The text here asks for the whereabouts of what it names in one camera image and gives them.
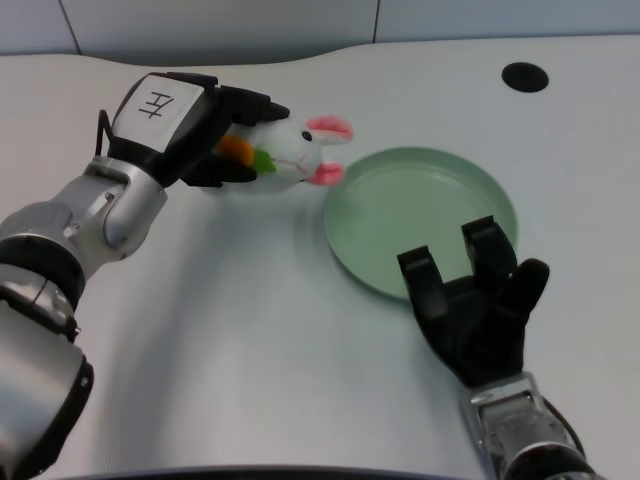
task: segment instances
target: metal joint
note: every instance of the metal joint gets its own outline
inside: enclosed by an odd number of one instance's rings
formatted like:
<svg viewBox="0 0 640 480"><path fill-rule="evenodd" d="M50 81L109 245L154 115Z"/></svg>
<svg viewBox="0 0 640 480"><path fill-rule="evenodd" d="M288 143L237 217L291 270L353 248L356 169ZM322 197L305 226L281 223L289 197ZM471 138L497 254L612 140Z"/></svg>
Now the metal joint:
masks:
<svg viewBox="0 0 640 480"><path fill-rule="evenodd" d="M0 476L13 476L72 390L82 351L0 299Z"/></svg>
<svg viewBox="0 0 640 480"><path fill-rule="evenodd" d="M462 408L477 447L489 457L500 480L509 478L518 460L533 449L548 448L583 459L528 372L471 391Z"/></svg>
<svg viewBox="0 0 640 480"><path fill-rule="evenodd" d="M104 221L107 244L122 257L133 254L144 242L151 224L167 201L162 186L140 168L109 157L96 156L86 175L126 183L124 192Z"/></svg>
<svg viewBox="0 0 640 480"><path fill-rule="evenodd" d="M54 333L62 333L70 340L77 334L74 311L67 297L51 281L37 273L0 264L0 299L18 302L36 318L45 318L43 326Z"/></svg>

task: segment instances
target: green leaf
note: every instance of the green leaf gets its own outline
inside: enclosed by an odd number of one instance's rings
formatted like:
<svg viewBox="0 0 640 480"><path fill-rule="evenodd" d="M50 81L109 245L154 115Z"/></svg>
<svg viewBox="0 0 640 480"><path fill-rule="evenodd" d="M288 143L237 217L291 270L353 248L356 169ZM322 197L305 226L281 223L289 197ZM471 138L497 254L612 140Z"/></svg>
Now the green leaf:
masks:
<svg viewBox="0 0 640 480"><path fill-rule="evenodd" d="M258 174L273 173L276 171L276 166L271 160L271 155L264 150L253 151L253 165L251 165L251 168Z"/></svg>

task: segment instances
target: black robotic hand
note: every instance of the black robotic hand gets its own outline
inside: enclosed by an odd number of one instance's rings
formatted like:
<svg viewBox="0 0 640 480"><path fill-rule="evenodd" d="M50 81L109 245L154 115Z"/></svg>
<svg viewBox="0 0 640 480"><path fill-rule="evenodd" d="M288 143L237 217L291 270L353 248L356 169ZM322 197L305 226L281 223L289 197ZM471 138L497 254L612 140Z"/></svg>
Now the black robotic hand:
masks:
<svg viewBox="0 0 640 480"><path fill-rule="evenodd" d="M180 179L213 187L255 180L252 169L212 149L232 123L255 126L287 118L289 110L267 95L217 84L216 77L193 73L145 76L129 90L113 125L100 112L96 155L106 132L108 156L143 169L164 188Z"/></svg>
<svg viewBox="0 0 640 480"><path fill-rule="evenodd" d="M425 338L467 387L522 372L529 314L549 278L535 259L517 265L509 240L486 217L462 226L473 275L443 283L429 249L398 255Z"/></svg>

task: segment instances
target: table surface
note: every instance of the table surface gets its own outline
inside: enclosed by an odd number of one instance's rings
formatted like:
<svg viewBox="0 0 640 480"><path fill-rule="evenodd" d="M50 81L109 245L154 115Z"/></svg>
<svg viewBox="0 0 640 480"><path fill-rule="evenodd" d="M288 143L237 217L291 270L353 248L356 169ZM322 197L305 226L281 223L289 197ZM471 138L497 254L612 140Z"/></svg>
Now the table surface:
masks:
<svg viewBox="0 0 640 480"><path fill-rule="evenodd" d="M526 61L541 93L501 81ZM0 58L0 217L81 173L97 114L148 67ZM519 256L551 266L525 363L610 478L636 471L640 37L378 44L293 63L176 68L356 129L345 163L396 146L467 158L505 188ZM176 184L136 255L77 310L91 399L44 477L318 464L482 479L459 384L409 308L354 282L323 235L326 191L267 200Z"/></svg>

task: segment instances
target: plush toy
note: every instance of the plush toy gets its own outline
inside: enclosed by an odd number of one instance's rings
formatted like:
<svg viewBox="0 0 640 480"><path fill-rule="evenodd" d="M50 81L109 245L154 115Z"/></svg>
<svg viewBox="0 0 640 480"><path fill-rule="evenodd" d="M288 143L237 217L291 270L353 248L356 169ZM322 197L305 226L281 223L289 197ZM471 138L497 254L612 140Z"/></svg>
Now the plush toy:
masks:
<svg viewBox="0 0 640 480"><path fill-rule="evenodd" d="M335 115L314 117L305 124L286 118L255 127L233 125L215 152L255 170L258 179L250 186L254 191L283 190L301 181L331 186L342 181L344 167L326 161L322 146L352 138L349 122Z"/></svg>

